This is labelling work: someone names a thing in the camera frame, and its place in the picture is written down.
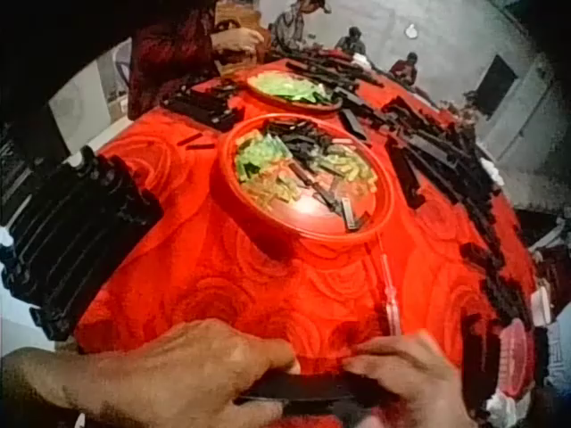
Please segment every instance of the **round table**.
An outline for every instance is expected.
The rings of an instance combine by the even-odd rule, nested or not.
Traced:
[[[285,62],[261,68],[286,69]],[[445,120],[392,81],[379,80],[385,87],[361,83],[359,89],[375,107],[399,95],[415,109]],[[230,103],[243,105],[246,119],[281,112],[246,92]],[[326,120],[341,126],[336,116]],[[333,248],[301,240],[292,257],[275,259],[251,238],[255,222],[237,218],[235,207],[219,190],[216,148],[187,150],[177,145],[197,130],[204,135],[195,144],[220,144],[224,138],[184,116],[155,108],[104,147],[103,155],[120,156],[137,184],[155,194],[164,217],[82,317],[75,337],[83,350],[132,350],[178,323],[215,317],[243,332],[290,341],[304,373],[335,370],[351,345],[388,334],[384,252],[398,290],[403,332],[428,330],[461,366],[460,317],[479,313],[486,322],[494,313],[480,291],[484,275],[463,262],[459,246],[485,244],[464,208],[452,206],[422,176],[426,203],[418,210],[407,206],[384,135],[367,129],[372,150],[394,188],[394,210],[380,236],[382,245],[377,240]],[[506,258],[501,274],[519,281],[529,295],[534,289],[533,263],[517,237],[517,218],[503,194],[493,198],[493,212]],[[533,364],[529,366],[528,378]]]

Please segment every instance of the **dark doorway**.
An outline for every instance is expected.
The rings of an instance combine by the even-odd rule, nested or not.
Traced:
[[[476,90],[476,105],[488,118],[493,115],[511,86],[517,74],[503,59],[496,55]]]

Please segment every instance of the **white chair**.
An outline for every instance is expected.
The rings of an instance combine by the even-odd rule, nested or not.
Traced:
[[[128,92],[129,65],[131,63],[131,39],[128,38],[113,49],[113,63],[117,72],[118,86]]]

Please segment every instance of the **person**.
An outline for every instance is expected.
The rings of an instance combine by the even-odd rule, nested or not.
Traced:
[[[571,303],[561,310],[554,323],[547,325],[546,330],[549,356],[545,383],[554,396],[550,407],[556,420],[567,421],[561,426],[571,426]]]
[[[413,86],[417,81],[417,61],[418,55],[411,52],[407,55],[406,60],[397,61],[389,72],[403,84]]]
[[[289,11],[280,13],[271,29],[272,47],[281,50],[303,49],[306,45],[303,39],[303,15],[314,13],[318,9],[331,13],[331,8],[325,0],[297,0]]]
[[[4,411],[20,422],[3,426],[35,426],[18,418],[47,426],[31,407],[40,402],[118,426],[258,428],[278,420],[283,403],[234,400],[270,369],[300,372],[289,343],[239,333],[213,319],[177,325],[130,352],[24,349],[2,363]],[[458,369],[427,333],[373,339],[357,346],[343,366],[398,395],[404,426],[476,426],[461,398]]]
[[[441,107],[453,114],[463,129],[473,129],[482,113],[477,106],[477,92],[468,91],[464,94],[464,106],[459,108],[451,101],[441,101]]]
[[[214,33],[216,0],[189,2],[182,11],[161,16],[132,37],[128,82],[128,117],[137,119],[176,91],[191,73],[218,74],[216,55],[227,51],[255,54],[262,35],[252,29]]]
[[[339,39],[335,49],[341,49],[345,54],[354,56],[355,54],[366,54],[367,49],[365,44],[360,40],[361,32],[357,27],[349,29],[349,36],[344,36]]]

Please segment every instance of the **plaid shirt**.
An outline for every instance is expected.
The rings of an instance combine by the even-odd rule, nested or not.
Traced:
[[[303,14],[299,3],[292,4],[291,10],[282,12],[271,29],[271,45],[274,48],[297,50],[303,44]]]
[[[133,36],[128,117],[136,119],[172,93],[189,75],[215,75],[211,33],[215,0],[189,6]]]

